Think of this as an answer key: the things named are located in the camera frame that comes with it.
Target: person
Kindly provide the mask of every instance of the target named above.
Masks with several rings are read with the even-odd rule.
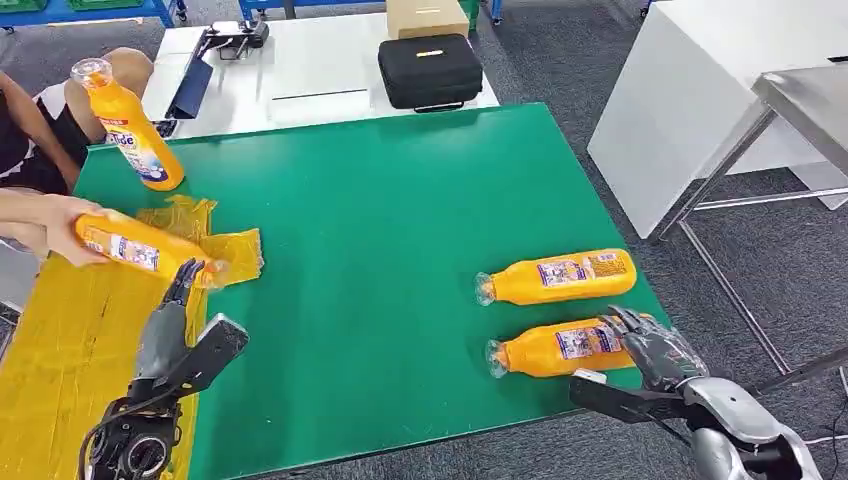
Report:
[[[141,98],[153,73],[147,56],[122,47],[103,58],[115,80]],[[105,139],[81,85],[66,80],[30,98],[0,71],[0,244],[40,258],[55,251],[76,266],[104,261],[73,233],[78,216],[101,207],[68,195],[88,146]]]

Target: green table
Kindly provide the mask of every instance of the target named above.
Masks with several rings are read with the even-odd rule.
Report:
[[[621,236],[544,105],[172,143],[177,190],[219,201],[215,232],[260,227],[259,280],[209,297],[251,336],[201,394],[192,480],[375,453],[574,409],[566,378],[496,380],[490,338],[595,316],[665,315],[644,277],[614,298],[475,301],[474,275]],[[76,193],[134,213],[144,188],[95,149]],[[636,387],[635,369],[610,372]]]

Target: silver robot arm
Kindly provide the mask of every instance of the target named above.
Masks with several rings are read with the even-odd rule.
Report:
[[[689,444],[704,480],[821,480],[804,441],[738,384],[710,377],[701,358],[673,328],[650,315],[610,307],[602,316],[642,372],[644,389],[603,383],[579,371],[570,397],[578,406],[627,423],[652,421]],[[662,420],[683,418],[691,438]]]
[[[748,469],[758,466],[783,470],[772,476],[822,479],[801,437],[738,384],[724,378],[700,377],[685,381],[679,389],[687,406],[704,407],[721,426],[692,432],[692,453],[704,480],[754,480]]]

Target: black case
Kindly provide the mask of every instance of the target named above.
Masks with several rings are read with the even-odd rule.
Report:
[[[395,108],[433,107],[473,100],[483,90],[483,67],[459,34],[387,40],[377,55]]]

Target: person's leg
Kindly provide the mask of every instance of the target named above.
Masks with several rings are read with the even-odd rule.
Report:
[[[138,98],[144,95],[147,81],[153,74],[153,63],[147,56],[132,48],[121,47],[103,56],[112,64],[112,75],[124,88],[135,93]],[[65,101],[71,114],[91,143],[101,143],[106,130],[94,116],[88,102],[85,89],[73,80],[65,82]]]

